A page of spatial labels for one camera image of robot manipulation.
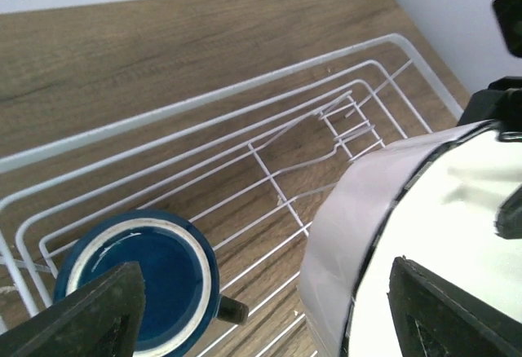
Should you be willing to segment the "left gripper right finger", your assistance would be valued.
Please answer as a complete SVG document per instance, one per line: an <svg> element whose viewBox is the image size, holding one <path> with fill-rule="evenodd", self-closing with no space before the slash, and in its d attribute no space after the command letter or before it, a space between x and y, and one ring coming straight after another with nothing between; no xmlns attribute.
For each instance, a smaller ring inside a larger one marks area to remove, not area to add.
<svg viewBox="0 0 522 357"><path fill-rule="evenodd" d="M520 356L521 323L413 260L392 263L387 294L403 356Z"/></svg>

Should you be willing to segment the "dark blue ceramic mug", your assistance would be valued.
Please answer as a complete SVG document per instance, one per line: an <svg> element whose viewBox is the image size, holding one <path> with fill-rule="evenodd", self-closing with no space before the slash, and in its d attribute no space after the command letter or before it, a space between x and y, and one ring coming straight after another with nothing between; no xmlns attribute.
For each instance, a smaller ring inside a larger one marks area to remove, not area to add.
<svg viewBox="0 0 522 357"><path fill-rule="evenodd" d="M124 262L137 262L144 279L136 356L183 356L212 319L248 319L246 304L221 294L215 252L203 234L180 216L150 209L108 218L80 238L58 272L54 302Z"/></svg>

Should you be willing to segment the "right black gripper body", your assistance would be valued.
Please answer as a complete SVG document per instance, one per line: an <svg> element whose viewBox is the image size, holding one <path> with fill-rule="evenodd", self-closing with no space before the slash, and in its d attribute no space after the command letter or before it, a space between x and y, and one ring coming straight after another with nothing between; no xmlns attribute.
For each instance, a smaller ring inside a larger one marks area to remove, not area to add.
<svg viewBox="0 0 522 357"><path fill-rule="evenodd" d="M521 142L521 77L502 77L474 93L457 126L486 120L501 124L501 142ZM521 234L521 186L500 205L495 227L499 235Z"/></svg>

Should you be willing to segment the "white wire dish rack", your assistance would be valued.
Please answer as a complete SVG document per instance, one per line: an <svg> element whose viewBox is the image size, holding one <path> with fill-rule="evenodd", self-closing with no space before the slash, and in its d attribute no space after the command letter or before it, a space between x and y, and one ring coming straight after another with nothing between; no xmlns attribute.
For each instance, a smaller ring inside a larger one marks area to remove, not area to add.
<svg viewBox="0 0 522 357"><path fill-rule="evenodd" d="M1 159L1 330L43 312L98 223L159 209L210 242L246 325L213 320L191 356L314 356L299 300L312 219L344 170L453 126L462 105L390 33Z"/></svg>

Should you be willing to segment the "white scalloped bowl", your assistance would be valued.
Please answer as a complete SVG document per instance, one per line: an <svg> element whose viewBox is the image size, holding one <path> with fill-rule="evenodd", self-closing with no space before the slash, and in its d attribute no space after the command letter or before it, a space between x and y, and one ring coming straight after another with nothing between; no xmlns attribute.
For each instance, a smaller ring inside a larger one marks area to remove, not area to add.
<svg viewBox="0 0 522 357"><path fill-rule="evenodd" d="M398 356L392 263L415 261L521 319L521 239L503 206L521 187L521 135L479 121L394 142L348 167L316 213L299 276L321 356Z"/></svg>

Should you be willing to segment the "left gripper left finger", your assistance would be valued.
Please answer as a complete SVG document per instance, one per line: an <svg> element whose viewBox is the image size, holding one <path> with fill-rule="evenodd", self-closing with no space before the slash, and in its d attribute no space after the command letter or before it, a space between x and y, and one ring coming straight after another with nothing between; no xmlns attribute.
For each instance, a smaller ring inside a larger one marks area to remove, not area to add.
<svg viewBox="0 0 522 357"><path fill-rule="evenodd" d="M1 355L132 356L144 306L139 264L120 264L2 334Z"/></svg>

